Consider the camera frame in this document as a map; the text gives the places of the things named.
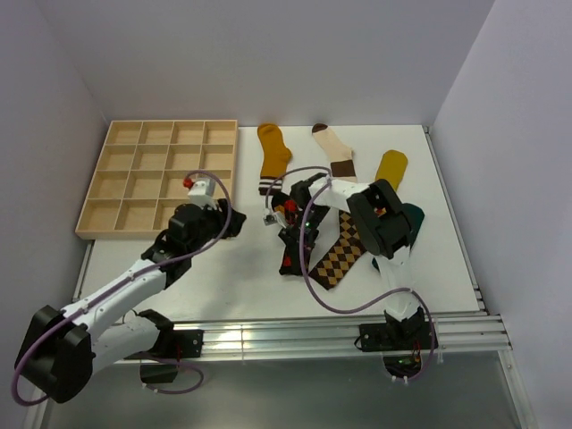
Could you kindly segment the brown yellow argyle sock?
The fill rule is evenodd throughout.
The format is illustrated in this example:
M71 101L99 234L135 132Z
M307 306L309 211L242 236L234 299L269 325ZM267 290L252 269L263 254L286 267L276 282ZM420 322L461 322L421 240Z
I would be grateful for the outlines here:
M338 213L339 236L309 272L309 277L325 290L335 288L352 266L366 253L357 227L349 213Z

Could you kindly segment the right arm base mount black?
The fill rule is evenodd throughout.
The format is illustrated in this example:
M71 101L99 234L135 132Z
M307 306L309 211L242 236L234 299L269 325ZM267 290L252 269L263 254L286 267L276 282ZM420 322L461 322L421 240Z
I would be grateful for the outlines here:
M394 323L361 324L354 347L364 353L381 353L386 371L405 380L420 374L425 352L434 353L439 346L437 335L428 322L412 331Z

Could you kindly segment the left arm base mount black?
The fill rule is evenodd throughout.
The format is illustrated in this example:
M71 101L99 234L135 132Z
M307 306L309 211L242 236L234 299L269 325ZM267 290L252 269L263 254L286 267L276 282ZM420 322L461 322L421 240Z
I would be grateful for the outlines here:
M205 380L204 372L189 359L200 358L204 332L200 329L160 334L149 350L131 354L127 360L139 360L139 379L145 387L166 391L163 384L173 383L179 374L195 373L197 382L189 388L198 389Z

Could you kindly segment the dark green sock bear motif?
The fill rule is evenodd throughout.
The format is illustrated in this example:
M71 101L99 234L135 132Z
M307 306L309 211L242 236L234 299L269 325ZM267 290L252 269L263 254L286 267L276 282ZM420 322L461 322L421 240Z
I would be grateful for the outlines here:
M392 260L399 250L414 247L425 213L419 206L404 203L397 214L384 214L379 219L381 225L376 232L382 240L380 256Z

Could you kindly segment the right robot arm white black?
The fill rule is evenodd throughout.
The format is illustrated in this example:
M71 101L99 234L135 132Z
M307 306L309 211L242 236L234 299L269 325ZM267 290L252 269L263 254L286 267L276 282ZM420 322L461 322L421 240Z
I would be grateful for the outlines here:
M311 290L321 307L337 315L354 315L383 302L388 341L399 349L431 325L427 305L407 280L408 260L425 214L402 202L387 180L354 183L318 173L292 185L290 194L274 196L272 204L266 218L281 226L279 237L285 246L281 271L302 277L307 288L319 281L332 285L359 256L373 257L386 289L381 296L343 310L326 304ZM331 210L340 215L338 241L324 261L309 268L318 227Z

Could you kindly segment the black red yellow argyle sock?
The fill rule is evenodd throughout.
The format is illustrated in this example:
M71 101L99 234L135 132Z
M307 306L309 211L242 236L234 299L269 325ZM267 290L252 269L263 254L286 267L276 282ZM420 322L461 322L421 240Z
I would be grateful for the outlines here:
M314 247L315 233L312 232L310 222L302 222L303 211L297 203L287 194L278 192L272 197L272 209L284 214L287 227L279 230L278 237L284 245L282 264L279 268L280 275L302 275L299 261L299 232L304 227L303 247L304 265L308 268L309 258Z

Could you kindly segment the wooden compartment tray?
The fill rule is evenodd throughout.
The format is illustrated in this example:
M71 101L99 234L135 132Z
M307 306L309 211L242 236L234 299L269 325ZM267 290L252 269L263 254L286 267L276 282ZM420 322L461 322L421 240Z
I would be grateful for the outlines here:
M75 232L84 240L153 239L188 202L188 172L220 179L216 198L233 192L235 120L111 122Z

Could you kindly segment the cream sock brown stripes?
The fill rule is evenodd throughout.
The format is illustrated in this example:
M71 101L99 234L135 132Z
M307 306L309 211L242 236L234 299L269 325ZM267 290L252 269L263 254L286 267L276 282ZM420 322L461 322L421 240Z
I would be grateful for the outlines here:
M324 123L316 123L311 132L315 142L327 155L332 176L345 181L357 182L352 148L342 143L335 132Z

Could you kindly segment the yellow sock bear motif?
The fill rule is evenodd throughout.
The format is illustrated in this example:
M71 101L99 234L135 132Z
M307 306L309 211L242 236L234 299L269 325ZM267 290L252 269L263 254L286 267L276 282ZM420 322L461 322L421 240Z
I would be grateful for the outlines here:
M397 191L408 167L407 157L400 151L388 150L383 154L375 179L386 180Z

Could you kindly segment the aluminium rail frame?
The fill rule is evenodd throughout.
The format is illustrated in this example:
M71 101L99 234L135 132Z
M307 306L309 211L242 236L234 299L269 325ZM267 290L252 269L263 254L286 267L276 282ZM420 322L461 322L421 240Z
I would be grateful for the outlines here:
M361 180L374 177L388 150L398 150L408 158L399 195L425 212L410 260L413 289L437 324L439 350L509 349L501 318L485 312L469 272L423 127L338 126L335 133L353 149ZM262 221L264 200L258 193L258 176L263 151L255 128L238 125L237 149L232 203L247 217L240 235L196 257L191 269L171 288L140 302L117 323L153 309L170 319L175 331L202 330L201 357L210 360L353 355L358 327L380 323L385 304L379 302L354 315L337 315L321 307L303 281L279 274L282 245L276 229ZM116 280L153 240L92 240L78 281L77 300ZM381 296L385 287L369 257L361 257L336 288L313 290L326 304L350 310Z

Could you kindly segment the mustard sock brown white stripes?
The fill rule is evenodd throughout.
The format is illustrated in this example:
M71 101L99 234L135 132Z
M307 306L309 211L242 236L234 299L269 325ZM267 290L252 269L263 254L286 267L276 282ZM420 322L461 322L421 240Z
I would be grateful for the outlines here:
M282 131L272 123L263 123L257 128L257 136L263 150L263 163L260 171L258 192L264 196L282 190L283 179L280 176L286 173L292 154L285 146Z

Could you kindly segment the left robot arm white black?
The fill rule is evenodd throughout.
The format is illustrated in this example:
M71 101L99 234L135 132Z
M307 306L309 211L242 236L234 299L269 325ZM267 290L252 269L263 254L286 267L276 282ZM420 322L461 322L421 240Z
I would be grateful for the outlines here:
M218 240L240 234L247 217L221 198L212 206L177 206L166 229L116 280L62 309L40 308L29 324L14 363L12 395L25 378L46 398L64 403L91 376L118 360L138 355L176 365L180 340L173 322L155 310L143 310L124 324L118 320L140 302L175 284L192 257Z

